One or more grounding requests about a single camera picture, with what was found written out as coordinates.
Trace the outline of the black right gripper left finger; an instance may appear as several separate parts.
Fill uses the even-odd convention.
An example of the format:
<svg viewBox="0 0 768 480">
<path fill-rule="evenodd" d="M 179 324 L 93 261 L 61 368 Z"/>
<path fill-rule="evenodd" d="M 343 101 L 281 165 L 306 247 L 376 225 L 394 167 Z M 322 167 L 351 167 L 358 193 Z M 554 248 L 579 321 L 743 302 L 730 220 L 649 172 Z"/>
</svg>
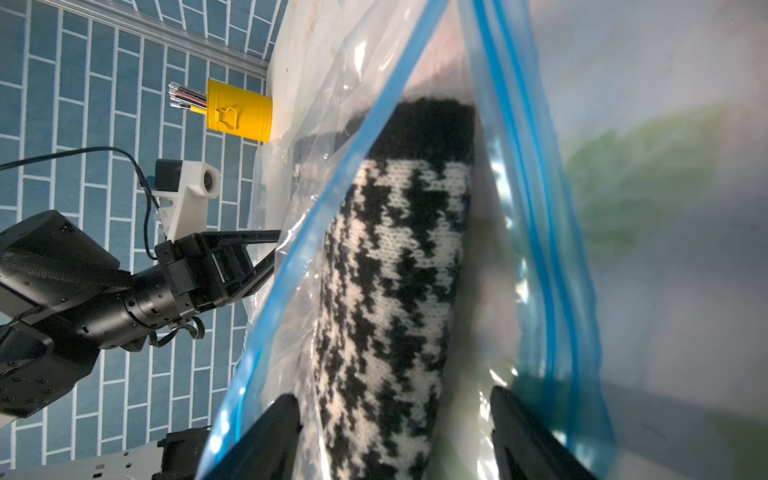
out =
<svg viewBox="0 0 768 480">
<path fill-rule="evenodd" d="M 203 478 L 292 479 L 301 430 L 298 401 L 283 394 Z"/>
</svg>

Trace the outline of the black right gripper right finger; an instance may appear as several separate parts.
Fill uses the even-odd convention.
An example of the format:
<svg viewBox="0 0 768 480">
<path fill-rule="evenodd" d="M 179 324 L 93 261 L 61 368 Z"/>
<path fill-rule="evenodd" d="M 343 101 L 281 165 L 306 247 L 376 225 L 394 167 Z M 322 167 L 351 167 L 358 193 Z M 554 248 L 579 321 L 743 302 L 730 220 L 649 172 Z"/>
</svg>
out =
<svg viewBox="0 0 768 480">
<path fill-rule="evenodd" d="M 596 480 L 512 392 L 495 386 L 490 406 L 500 479 Z"/>
</svg>

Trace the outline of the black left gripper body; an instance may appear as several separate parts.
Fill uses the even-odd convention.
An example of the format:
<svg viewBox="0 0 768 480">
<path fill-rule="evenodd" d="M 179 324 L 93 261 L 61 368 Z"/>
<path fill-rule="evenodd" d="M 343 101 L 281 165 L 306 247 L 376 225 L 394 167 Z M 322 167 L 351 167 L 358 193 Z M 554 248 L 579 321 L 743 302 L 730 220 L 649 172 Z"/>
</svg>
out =
<svg viewBox="0 0 768 480">
<path fill-rule="evenodd" d="M 161 327 L 189 319 L 243 297 L 232 297 L 235 250 L 249 245 L 208 246 L 206 233 L 156 246 L 158 264 L 134 276 L 122 295 L 123 306 L 138 323 Z"/>
</svg>

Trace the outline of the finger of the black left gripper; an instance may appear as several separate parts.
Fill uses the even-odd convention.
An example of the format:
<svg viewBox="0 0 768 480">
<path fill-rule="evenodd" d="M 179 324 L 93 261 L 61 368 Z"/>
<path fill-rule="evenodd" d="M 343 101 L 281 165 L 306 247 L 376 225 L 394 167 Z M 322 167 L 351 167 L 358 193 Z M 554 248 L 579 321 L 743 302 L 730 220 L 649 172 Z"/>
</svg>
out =
<svg viewBox="0 0 768 480">
<path fill-rule="evenodd" d="M 281 235 L 280 230 L 243 230 L 243 231 L 219 231 L 207 232 L 206 244 L 208 246 L 222 246 L 225 244 L 253 245 L 274 244 Z"/>
<path fill-rule="evenodd" d="M 235 279 L 230 287 L 232 297 L 245 297 L 256 293 L 274 273 L 275 250 L 272 249 L 256 264 L 252 263 L 246 248 L 235 250 Z"/>
</svg>

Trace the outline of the houndstooth black white scarf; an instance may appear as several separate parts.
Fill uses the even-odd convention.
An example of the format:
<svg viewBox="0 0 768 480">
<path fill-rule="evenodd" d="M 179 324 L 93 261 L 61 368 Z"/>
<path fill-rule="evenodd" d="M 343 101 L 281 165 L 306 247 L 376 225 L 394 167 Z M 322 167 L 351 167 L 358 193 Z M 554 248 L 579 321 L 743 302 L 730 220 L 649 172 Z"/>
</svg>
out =
<svg viewBox="0 0 768 480">
<path fill-rule="evenodd" d="M 325 235 L 312 371 L 333 479 L 418 479 L 428 465 L 474 124 L 456 100 L 400 103 Z"/>
</svg>

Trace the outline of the clear plastic vacuum bag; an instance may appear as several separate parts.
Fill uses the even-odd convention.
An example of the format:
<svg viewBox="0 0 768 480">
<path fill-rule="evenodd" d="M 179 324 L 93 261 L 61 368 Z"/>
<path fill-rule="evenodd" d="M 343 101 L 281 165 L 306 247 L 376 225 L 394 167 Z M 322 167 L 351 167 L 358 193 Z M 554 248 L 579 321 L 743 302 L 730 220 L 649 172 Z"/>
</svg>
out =
<svg viewBox="0 0 768 480">
<path fill-rule="evenodd" d="M 312 371 L 323 245 L 403 102 L 475 110 L 442 393 L 418 479 L 500 479 L 512 392 L 596 479 L 767 475 L 767 5 L 296 1 L 269 70 L 282 235 L 198 477 Z"/>
</svg>

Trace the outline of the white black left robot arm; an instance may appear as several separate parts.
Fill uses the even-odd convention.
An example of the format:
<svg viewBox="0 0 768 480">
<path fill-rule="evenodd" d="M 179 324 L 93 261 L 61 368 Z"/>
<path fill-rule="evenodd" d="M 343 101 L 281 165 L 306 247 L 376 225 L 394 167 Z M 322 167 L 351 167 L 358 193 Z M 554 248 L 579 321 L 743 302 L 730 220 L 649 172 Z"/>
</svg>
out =
<svg viewBox="0 0 768 480">
<path fill-rule="evenodd" d="M 209 231 L 160 243 L 138 273 L 59 212 L 1 235 L 1 413 L 27 418 L 70 392 L 104 350 L 162 347 L 181 333 L 200 339 L 201 315 L 256 293 L 274 258 L 248 247 L 276 230 Z"/>
</svg>

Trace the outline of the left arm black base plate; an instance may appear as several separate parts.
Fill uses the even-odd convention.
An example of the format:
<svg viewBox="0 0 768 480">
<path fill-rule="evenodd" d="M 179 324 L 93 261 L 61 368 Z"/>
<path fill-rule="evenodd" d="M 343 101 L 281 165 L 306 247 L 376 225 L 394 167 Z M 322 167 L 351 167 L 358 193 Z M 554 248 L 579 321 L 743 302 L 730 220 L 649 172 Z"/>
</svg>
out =
<svg viewBox="0 0 768 480">
<path fill-rule="evenodd" d="M 210 427 L 191 428 L 169 433 L 159 440 L 162 450 L 160 470 L 152 480 L 194 480 Z"/>
</svg>

